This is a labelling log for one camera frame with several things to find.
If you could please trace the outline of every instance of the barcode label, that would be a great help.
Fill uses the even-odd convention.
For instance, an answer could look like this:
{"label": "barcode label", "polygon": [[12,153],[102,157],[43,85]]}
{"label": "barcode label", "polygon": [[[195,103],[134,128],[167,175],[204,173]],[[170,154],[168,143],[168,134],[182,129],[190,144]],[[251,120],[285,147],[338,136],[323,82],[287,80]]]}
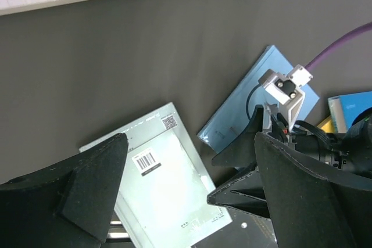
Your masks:
{"label": "barcode label", "polygon": [[165,129],[169,130],[177,126],[176,119],[174,119],[174,116],[171,114],[169,116],[162,118],[163,124],[165,126]]}
{"label": "barcode label", "polygon": [[161,166],[158,157],[151,148],[147,148],[141,153],[135,155],[132,157],[132,160],[142,176],[149,174]]}

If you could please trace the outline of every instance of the qr code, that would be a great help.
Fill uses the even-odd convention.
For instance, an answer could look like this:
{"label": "qr code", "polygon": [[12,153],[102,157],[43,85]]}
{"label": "qr code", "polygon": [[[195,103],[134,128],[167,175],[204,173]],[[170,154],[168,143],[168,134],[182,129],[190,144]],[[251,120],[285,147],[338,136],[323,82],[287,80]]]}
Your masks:
{"label": "qr code", "polygon": [[177,126],[176,119],[174,119],[173,115],[166,116],[162,118],[163,124],[165,129],[169,130]]}

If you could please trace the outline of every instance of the yellow object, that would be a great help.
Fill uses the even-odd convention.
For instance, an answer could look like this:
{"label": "yellow object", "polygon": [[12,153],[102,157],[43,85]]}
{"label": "yellow object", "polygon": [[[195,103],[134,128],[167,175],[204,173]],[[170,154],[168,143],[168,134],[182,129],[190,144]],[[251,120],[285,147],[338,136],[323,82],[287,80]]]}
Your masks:
{"label": "yellow object", "polygon": [[334,133],[335,129],[333,127],[332,118],[328,116],[325,120],[323,120],[319,125],[318,128],[322,129],[326,133]]}

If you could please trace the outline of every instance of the metal bracket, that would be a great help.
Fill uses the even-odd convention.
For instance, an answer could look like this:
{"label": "metal bracket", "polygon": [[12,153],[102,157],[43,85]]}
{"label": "metal bracket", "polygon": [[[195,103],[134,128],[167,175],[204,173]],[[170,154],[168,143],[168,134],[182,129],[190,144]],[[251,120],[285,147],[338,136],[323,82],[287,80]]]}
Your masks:
{"label": "metal bracket", "polygon": [[297,65],[286,76],[271,69],[259,79],[260,85],[279,102],[279,112],[288,122],[291,131],[305,100],[301,87],[313,76],[301,65]]}

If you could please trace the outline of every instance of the blue folder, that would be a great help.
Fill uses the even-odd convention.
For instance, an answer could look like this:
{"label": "blue folder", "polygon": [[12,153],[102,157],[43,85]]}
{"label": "blue folder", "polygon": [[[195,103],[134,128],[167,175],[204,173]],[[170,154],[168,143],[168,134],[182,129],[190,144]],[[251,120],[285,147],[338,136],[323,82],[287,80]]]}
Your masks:
{"label": "blue folder", "polygon": [[334,124],[334,127],[337,132],[345,132],[340,131],[338,128],[337,119],[334,116],[334,109],[332,108],[332,102],[334,100],[339,99],[340,102],[340,109],[341,113],[343,113],[343,117],[346,124],[346,130],[350,129],[353,126],[354,121],[365,111],[370,110],[372,108],[372,91],[368,92],[361,92],[361,93],[354,93],[354,94],[347,94],[347,95],[340,95],[335,96],[332,98],[328,98],[328,104],[331,110],[331,117]]}
{"label": "blue folder", "polygon": [[[274,46],[268,46],[251,70],[219,107],[207,124],[198,133],[199,139],[209,145],[215,152],[221,152],[228,146],[249,123],[246,115],[246,99],[250,91],[258,85],[258,79],[268,70],[288,74],[293,66]],[[299,120],[304,120],[318,102],[319,97],[308,85],[302,87],[305,101],[299,113]],[[249,101],[249,112],[253,114],[256,105],[278,103],[262,87],[258,88]]]}

